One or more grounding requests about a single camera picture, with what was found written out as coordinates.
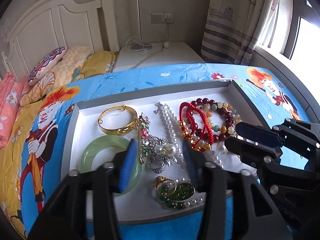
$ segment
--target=curtain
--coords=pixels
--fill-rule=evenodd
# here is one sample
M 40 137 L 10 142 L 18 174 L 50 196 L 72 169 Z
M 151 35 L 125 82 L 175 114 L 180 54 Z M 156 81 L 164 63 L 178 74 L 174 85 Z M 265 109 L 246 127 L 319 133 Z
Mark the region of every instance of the curtain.
M 201 57 L 209 63 L 248 65 L 268 36 L 279 0 L 210 0 Z

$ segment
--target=orange bead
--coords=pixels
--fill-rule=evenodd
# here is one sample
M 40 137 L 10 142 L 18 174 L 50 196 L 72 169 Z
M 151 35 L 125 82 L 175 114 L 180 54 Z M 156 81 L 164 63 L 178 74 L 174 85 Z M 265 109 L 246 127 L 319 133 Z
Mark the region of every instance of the orange bead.
M 226 133 L 227 132 L 227 128 L 225 126 L 221 127 L 221 133 Z

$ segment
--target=white nightstand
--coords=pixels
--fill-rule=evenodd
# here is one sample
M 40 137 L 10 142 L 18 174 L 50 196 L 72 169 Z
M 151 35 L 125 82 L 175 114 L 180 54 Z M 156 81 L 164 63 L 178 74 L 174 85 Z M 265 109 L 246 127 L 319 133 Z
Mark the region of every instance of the white nightstand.
M 132 69 L 153 54 L 151 58 L 144 61 L 138 68 L 205 63 L 204 60 L 184 42 L 170 42 L 168 49 L 162 49 L 162 47 L 162 44 L 153 44 L 152 49 L 147 51 L 130 51 L 128 49 L 125 50 L 125 47 L 123 47 L 119 52 L 113 71 L 117 72 Z

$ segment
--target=white headboard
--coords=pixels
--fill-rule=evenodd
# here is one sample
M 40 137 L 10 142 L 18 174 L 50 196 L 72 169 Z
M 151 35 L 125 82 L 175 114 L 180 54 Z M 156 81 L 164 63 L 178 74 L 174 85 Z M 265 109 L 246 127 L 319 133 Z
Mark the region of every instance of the white headboard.
M 2 52 L 6 71 L 13 72 L 19 80 L 60 46 L 88 46 L 92 53 L 103 50 L 97 12 L 101 7 L 110 50 L 119 51 L 113 0 L 84 4 L 74 0 L 41 0 L 22 15 L 7 38 L 9 55 Z

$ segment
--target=lamp base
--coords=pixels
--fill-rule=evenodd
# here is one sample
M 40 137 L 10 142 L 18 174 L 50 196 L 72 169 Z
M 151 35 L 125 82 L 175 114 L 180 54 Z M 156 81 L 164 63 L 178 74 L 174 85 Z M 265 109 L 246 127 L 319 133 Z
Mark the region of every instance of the lamp base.
M 130 49 L 133 51 L 147 51 L 149 49 L 152 49 L 152 45 L 149 43 L 145 43 L 144 45 L 134 44 Z

